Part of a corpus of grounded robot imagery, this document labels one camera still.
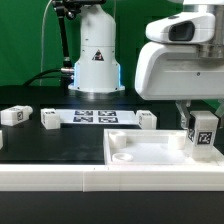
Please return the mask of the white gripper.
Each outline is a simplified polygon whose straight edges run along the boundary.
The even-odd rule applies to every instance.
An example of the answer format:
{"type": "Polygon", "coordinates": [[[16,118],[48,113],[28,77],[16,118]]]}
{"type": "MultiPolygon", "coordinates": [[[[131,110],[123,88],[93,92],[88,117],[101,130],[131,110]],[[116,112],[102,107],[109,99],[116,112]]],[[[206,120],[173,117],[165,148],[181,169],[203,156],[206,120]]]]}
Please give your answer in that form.
{"type": "MultiPolygon", "coordinates": [[[[224,98],[224,15],[182,12],[147,25],[135,90],[145,100],[177,100],[189,127],[190,100],[224,98]]],[[[224,99],[215,114],[224,117],[224,99]]]]}

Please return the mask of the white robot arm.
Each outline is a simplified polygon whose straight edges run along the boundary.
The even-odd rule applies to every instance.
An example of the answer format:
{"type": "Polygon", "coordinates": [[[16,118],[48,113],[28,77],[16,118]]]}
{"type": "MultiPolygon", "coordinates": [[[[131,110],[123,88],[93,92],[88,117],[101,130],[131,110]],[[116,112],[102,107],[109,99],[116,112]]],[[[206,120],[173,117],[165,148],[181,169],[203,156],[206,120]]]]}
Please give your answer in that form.
{"type": "MultiPolygon", "coordinates": [[[[140,51],[135,90],[145,100],[174,100],[187,128],[188,102],[224,99],[224,0],[182,0],[179,14],[151,22],[140,51]]],[[[85,6],[75,92],[92,97],[120,90],[115,23],[99,5],[85,6]]]]}

